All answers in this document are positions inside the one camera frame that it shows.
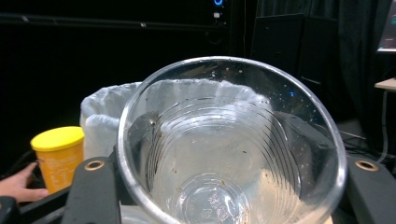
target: clear plastic cup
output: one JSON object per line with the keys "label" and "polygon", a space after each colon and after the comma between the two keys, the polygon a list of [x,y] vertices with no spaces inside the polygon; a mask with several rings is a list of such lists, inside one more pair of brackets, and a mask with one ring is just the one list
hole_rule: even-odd
{"label": "clear plastic cup", "polygon": [[205,57],[148,77],[120,118],[117,157],[161,223],[320,223],[347,161],[319,99],[265,63]]}

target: yellow lid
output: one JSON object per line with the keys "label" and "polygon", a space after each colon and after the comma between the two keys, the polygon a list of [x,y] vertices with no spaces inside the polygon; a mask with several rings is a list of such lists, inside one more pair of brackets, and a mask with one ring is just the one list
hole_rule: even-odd
{"label": "yellow lid", "polygon": [[36,135],[30,145],[35,151],[56,151],[75,146],[84,139],[81,127],[62,127]]}

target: white plastic bag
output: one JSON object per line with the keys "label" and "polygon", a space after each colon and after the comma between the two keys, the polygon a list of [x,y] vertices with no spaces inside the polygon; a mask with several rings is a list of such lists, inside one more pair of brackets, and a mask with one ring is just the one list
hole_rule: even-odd
{"label": "white plastic bag", "polygon": [[117,143],[120,116],[140,82],[100,89],[81,102],[79,124],[84,131],[84,160],[108,157]]}

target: black curtain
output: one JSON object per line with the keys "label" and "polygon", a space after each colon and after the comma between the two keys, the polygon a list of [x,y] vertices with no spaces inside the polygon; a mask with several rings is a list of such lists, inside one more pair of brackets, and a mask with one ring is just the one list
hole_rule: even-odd
{"label": "black curtain", "polygon": [[[257,11],[258,17],[303,13],[307,17],[338,20],[340,79],[345,91],[337,90],[334,101],[340,109],[354,111],[369,144],[377,150],[382,150],[382,90],[376,89],[375,83],[395,77],[396,70],[395,55],[376,52],[390,3],[391,0],[261,0]],[[395,98],[389,94],[390,150],[395,150],[395,106]]]}

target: cup bottom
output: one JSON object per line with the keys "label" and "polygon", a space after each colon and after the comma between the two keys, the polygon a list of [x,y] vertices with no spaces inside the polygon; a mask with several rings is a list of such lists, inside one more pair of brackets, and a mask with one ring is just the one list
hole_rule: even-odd
{"label": "cup bottom", "polygon": [[197,175],[177,192],[175,212],[187,223],[248,223],[246,195],[238,185],[221,175]]}

